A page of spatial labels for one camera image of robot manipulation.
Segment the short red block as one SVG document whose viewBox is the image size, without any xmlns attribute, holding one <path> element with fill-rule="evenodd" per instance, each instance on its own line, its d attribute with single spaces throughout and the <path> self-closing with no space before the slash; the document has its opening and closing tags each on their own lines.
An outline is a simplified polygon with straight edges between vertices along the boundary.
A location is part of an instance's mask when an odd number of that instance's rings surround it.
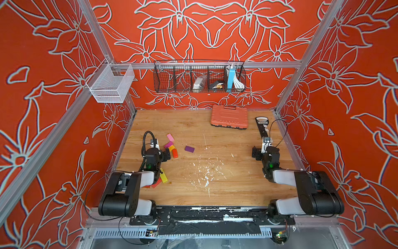
<svg viewBox="0 0 398 249">
<path fill-rule="evenodd" d="M 176 148 L 174 148 L 174 149 L 172 150 L 172 155 L 173 155 L 173 158 L 178 158 L 178 151 L 177 151 Z"/>
</svg>

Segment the purple block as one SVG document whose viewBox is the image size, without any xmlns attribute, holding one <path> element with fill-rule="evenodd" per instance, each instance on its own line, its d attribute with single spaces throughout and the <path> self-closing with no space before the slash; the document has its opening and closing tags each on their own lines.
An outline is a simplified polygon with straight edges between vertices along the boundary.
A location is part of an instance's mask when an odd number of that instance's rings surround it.
<svg viewBox="0 0 398 249">
<path fill-rule="evenodd" d="M 185 150 L 185 151 L 188 151 L 188 152 L 191 152 L 191 153 L 194 153 L 195 148 L 190 147 L 190 146 L 186 146 L 186 147 L 184 148 L 184 150 Z"/>
</svg>

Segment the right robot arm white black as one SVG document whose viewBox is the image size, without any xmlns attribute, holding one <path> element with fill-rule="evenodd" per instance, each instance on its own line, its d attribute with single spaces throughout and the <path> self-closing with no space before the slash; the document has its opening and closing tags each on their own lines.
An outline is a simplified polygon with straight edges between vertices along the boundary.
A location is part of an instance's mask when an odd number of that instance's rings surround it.
<svg viewBox="0 0 398 249">
<path fill-rule="evenodd" d="M 280 167 L 279 148 L 252 148 L 252 158 L 261 161 L 264 177 L 271 183 L 296 188 L 297 196 L 275 199 L 268 205 L 269 216 L 314 215 L 332 217 L 343 214 L 345 207 L 339 193 L 324 171 L 288 170 Z"/>
</svg>

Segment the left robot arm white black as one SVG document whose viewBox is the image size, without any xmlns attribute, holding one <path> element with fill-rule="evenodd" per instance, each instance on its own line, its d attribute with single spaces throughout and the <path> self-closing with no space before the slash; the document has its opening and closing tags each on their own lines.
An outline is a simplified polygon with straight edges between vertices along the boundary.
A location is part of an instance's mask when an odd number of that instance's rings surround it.
<svg viewBox="0 0 398 249">
<path fill-rule="evenodd" d="M 168 149 L 149 148 L 144 155 L 144 168 L 138 172 L 111 174 L 98 205 L 98 214 L 115 217 L 157 218 L 155 201 L 140 198 L 140 190 L 160 183 L 161 163 L 170 160 Z"/>
</svg>

